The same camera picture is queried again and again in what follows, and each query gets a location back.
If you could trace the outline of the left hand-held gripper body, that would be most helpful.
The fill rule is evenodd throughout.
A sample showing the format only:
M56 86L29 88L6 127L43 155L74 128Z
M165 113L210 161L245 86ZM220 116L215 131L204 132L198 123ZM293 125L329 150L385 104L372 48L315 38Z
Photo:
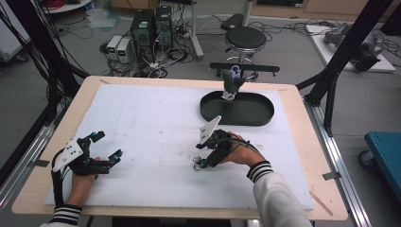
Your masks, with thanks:
M112 168L109 161L97 161L90 157L89 147L92 142L95 143L96 139L84 137L68 142L52 165L52 171L57 172L68 166L81 176L109 174Z

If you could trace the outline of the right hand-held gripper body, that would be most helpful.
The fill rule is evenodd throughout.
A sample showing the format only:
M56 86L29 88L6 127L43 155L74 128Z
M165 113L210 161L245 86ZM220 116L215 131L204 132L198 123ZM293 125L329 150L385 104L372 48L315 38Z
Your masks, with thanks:
M200 127L200 141L198 144L205 142L209 143L208 147L212 151L219 148L223 142L227 142L231 135L223 130L217 130L216 126L221 120L221 116L218 115L214 119L207 122L205 125Z

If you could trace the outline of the black oval tray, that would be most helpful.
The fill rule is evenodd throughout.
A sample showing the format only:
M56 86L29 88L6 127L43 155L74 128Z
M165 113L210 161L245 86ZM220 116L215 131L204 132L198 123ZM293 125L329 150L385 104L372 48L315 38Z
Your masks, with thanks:
M211 62L209 67L217 69L220 75L221 71L228 73L234 65L239 66L246 81L256 78L259 71L275 74L280 70L278 66L223 62ZM220 125L259 127L268 124L274 116L274 106L269 98L253 92L240 92L239 88L234 100L225 100L221 97L223 90L211 92L200 100L200 115L206 121L220 115Z

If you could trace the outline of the dark plush toy keychain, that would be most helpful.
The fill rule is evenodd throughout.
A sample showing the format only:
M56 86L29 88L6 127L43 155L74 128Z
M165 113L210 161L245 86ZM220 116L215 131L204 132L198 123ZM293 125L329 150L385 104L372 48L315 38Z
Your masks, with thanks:
M241 70L238 65L234 65L228 73L220 72L224 81L222 98L225 100L234 100L239 88L245 83L246 79L241 76Z

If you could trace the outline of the person's right hand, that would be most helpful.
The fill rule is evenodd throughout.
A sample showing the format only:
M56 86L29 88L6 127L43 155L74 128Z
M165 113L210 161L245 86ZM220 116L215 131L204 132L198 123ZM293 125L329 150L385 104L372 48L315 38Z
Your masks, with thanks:
M231 153L225 157L221 163L224 164L232 162L235 164L252 167L262 161L265 161L265 158L260 153L254 151L250 147L233 142Z

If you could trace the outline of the white foam mat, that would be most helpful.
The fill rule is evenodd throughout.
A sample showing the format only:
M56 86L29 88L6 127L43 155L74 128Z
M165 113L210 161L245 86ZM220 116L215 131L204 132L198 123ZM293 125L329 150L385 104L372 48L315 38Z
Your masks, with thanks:
M231 163L193 169L200 127L207 122L201 99L216 90L188 87L103 84L96 92L72 140L92 132L105 136L91 143L90 157L109 161L121 149L109 174L99 174L89 204L146 208L254 209L253 184L247 168ZM270 99L274 116L264 126L220 125L255 146L281 174L299 203L313 207L280 95L248 91Z

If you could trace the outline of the black round stool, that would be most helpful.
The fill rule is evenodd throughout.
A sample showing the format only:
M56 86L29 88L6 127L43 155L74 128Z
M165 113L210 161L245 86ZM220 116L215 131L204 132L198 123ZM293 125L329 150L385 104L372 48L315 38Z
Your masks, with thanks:
M238 52L239 55L226 59L224 63L236 60L237 63L247 61L253 64L245 55L248 54L252 56L254 53L262 50L266 42L267 38L265 34L256 28L248 26L236 26L231 28L225 35L225 43L228 46L226 51L234 50Z

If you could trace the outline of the white table leg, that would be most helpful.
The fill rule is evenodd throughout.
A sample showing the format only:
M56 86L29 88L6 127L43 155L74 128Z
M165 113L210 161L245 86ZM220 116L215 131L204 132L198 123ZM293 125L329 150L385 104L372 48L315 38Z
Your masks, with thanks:
M197 0L190 0L191 2L191 29L190 39L195 51L195 59L201 61L204 57L201 49L201 44L197 36Z

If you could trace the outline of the large black computer tower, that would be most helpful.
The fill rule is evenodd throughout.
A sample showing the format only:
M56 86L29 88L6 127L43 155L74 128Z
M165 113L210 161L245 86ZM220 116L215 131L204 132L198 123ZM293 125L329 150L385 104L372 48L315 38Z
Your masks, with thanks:
M131 23L132 40L136 43L136 49L147 62L153 62L151 53L155 40L154 13L152 9L139 9L135 12Z

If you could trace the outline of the thin wooden stick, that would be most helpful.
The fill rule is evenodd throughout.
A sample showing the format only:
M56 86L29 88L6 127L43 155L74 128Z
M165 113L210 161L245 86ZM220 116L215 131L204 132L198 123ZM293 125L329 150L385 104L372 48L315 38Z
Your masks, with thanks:
M333 212L328 208L328 206L325 205L325 203L317 196L315 195L312 191L309 191L309 194L311 197L316 201L317 204L320 205L320 207L330 216L333 217Z

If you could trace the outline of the slim black computer tower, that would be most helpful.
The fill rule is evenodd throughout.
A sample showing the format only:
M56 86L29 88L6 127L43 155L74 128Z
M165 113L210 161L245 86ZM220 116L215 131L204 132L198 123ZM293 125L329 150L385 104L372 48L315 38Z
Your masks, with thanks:
M159 6L155 10L157 41L163 50L168 50L172 47L171 12L171 6Z

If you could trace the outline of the white platform board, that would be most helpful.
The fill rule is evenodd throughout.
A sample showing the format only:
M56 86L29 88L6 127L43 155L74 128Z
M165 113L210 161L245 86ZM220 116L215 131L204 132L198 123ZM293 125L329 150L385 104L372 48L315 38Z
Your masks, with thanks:
M320 56L325 65L327 65L332 59L334 53L337 48L333 44L326 44L323 41L324 35L327 31L330 31L331 28L329 26L313 26L306 25L306 30L312 33L311 39L320 53ZM391 63L387 61L387 59L382 55L378 55L378 62L373 65L369 72L381 72L381 73L392 73L395 71L395 68Z

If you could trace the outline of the grey robot part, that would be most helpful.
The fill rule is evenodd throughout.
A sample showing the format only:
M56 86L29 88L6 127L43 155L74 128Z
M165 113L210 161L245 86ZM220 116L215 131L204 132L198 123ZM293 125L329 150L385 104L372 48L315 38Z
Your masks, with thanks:
M327 31L324 34L323 42L325 44L333 44L338 48L350 29L350 24L343 23L341 26ZM383 50L383 40L377 38L373 32L370 32L358 47L357 53L351 58L350 62L359 72L366 72L379 62L378 55Z

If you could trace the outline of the aluminium rail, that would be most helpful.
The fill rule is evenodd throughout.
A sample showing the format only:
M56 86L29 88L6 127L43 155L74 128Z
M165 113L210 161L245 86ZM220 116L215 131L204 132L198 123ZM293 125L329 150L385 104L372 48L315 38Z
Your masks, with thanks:
M340 149L334 137L331 137L323 126L324 114L320 107L304 102L315 132L321 142L323 153L330 167L330 172L339 172L341 178L334 180L344 200L347 213L357 227L372 227L365 208L359 198L352 178L344 163Z

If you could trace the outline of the black metal frame strut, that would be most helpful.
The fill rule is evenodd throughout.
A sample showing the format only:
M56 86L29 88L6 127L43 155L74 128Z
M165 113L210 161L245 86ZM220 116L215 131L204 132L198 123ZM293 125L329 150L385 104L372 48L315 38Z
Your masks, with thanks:
M333 136L332 118L338 78L393 1L369 0L324 69L316 76L296 85L298 90L313 85L312 90L304 96L304 99L314 107L320 106L322 98L326 96L323 128L330 137Z

